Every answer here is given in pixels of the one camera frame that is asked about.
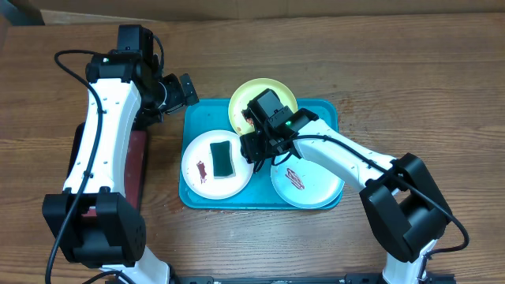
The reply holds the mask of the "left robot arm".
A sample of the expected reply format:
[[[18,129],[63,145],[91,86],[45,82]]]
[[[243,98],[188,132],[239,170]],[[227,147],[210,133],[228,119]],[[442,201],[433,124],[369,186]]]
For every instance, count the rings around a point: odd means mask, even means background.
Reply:
[[[138,24],[118,29],[115,49],[92,52],[80,82],[88,112],[62,192],[44,197],[51,254],[120,283],[175,283],[169,264],[146,245],[146,226],[125,194],[131,132],[198,102],[188,75],[164,75],[159,38]]]

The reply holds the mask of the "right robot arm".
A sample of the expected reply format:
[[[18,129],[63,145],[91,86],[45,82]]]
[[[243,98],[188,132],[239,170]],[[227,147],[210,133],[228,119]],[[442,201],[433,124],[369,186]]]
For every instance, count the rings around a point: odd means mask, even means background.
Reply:
[[[334,131],[310,110],[293,112],[271,89],[242,111],[253,133],[241,136],[250,163],[290,153],[322,166],[355,189],[376,240],[387,252],[385,283],[423,283],[428,256],[452,212],[426,165],[369,150]]]

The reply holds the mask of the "green scrubbing sponge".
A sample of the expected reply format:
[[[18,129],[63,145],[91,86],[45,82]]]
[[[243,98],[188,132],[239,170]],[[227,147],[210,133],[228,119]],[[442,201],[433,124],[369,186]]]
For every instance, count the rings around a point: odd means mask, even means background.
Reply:
[[[230,176],[233,176],[234,165],[230,141],[225,140],[218,143],[211,143],[210,149],[214,177],[228,178]]]

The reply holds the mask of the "white plate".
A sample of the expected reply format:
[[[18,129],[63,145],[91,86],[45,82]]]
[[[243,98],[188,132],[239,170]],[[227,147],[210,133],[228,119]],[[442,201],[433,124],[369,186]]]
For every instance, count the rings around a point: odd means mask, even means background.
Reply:
[[[234,175],[215,178],[211,143],[229,140],[233,156]],[[198,196],[222,200],[238,194],[253,175],[253,165],[241,155],[238,134],[226,130],[212,130],[199,135],[184,150],[181,173],[187,186]]]

